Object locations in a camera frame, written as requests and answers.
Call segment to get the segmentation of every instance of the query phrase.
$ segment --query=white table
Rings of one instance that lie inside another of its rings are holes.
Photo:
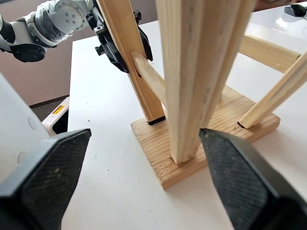
[[[251,22],[257,20],[256,14]],[[299,34],[307,26],[297,24]],[[305,52],[307,41],[257,24],[247,34]],[[142,25],[163,75],[158,22]],[[105,55],[96,37],[73,43],[69,130],[89,127],[92,137],[78,186],[63,219],[63,230],[228,230],[227,214],[203,169],[164,191],[130,122],[143,113],[125,73]],[[238,54],[227,85],[258,101],[282,73]],[[276,109],[277,131],[254,146],[307,199],[307,85]]]

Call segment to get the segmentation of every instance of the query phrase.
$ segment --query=wood grain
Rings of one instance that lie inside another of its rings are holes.
[[[279,82],[240,120],[245,128],[258,124],[307,81],[307,52],[301,55]]]
[[[129,0],[98,0],[97,4],[120,54],[129,69],[129,79],[148,121],[164,116],[160,100],[149,88],[133,64],[131,52],[144,57],[145,51]]]
[[[249,35],[244,36],[239,52],[282,73],[300,56],[299,53]]]
[[[171,157],[196,154],[241,3],[253,0],[157,0]]]
[[[255,103],[229,87],[223,89],[221,100],[215,109],[209,128],[227,132],[253,142],[274,131],[280,122],[279,117],[270,114],[257,126],[247,130],[237,124],[238,119]],[[207,166],[202,147],[195,157],[177,165],[170,158],[168,119],[149,126],[146,119],[132,122],[131,127],[136,138],[164,189],[183,180],[189,175]]]
[[[165,81],[152,67],[146,58],[140,53],[133,51],[133,62],[140,76],[145,80],[159,100],[166,106]]]

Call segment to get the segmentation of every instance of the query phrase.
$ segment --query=white wall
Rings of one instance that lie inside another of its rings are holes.
[[[1,4],[0,12],[10,22],[36,11],[37,5],[42,2],[45,0],[14,0]],[[141,23],[157,19],[155,0],[131,0],[131,5],[134,10],[141,10]],[[0,71],[28,105],[67,95],[70,88],[72,42],[93,35],[90,28],[75,33],[68,41],[60,43],[58,48],[49,49],[45,59],[36,63],[22,63],[12,54],[0,53]]]

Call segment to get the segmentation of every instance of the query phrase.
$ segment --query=wooden dowel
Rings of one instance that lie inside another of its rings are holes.
[[[143,55],[136,51],[133,51],[131,54],[135,68],[139,72],[140,76],[145,80],[165,107],[167,107],[164,79],[157,73],[157,71],[154,70],[152,65]]]
[[[225,59],[224,59],[224,62],[223,62],[223,65],[222,65],[222,68],[219,74],[219,78],[218,78],[219,84],[217,84],[214,89],[213,96],[212,96],[212,99],[209,105],[209,109],[208,109],[208,115],[205,117],[202,127],[208,127],[210,119],[214,113],[214,110],[219,100],[221,99],[221,92],[224,88],[229,72],[232,68],[232,64],[236,58],[236,54],[240,47],[242,37],[244,37],[243,34],[249,22],[250,12],[252,12],[254,7],[255,7],[255,2],[253,1],[243,1],[241,3],[239,13],[237,15],[237,19],[235,22],[233,34],[231,36],[228,50],[226,52],[226,56],[225,56]]]
[[[306,81],[307,52],[298,58],[283,78],[239,120],[239,123],[245,128],[257,125]]]
[[[285,73],[300,56],[273,43],[250,35],[244,36],[239,53]]]
[[[133,64],[131,52],[137,51],[145,56],[145,51],[129,0],[97,0],[97,4],[112,39],[129,69],[129,79],[145,117],[149,122],[163,117],[160,100],[144,79],[139,77]]]
[[[157,0],[171,157],[193,157],[240,4],[251,0]]]

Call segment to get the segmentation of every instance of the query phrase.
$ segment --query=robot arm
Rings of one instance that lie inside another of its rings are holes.
[[[133,13],[138,24],[142,14],[139,10]],[[112,40],[96,0],[47,1],[39,5],[36,12],[11,23],[0,14],[0,51],[12,53],[22,62],[40,61],[48,48],[56,47],[74,31],[80,31],[87,25],[100,41],[100,46],[96,47],[98,55],[105,53],[113,65],[128,73],[128,67]],[[152,61],[148,38],[138,29],[146,56]]]
[[[11,23],[0,14],[0,50],[22,62],[40,61],[47,48],[86,27],[94,8],[93,0],[53,0]]]

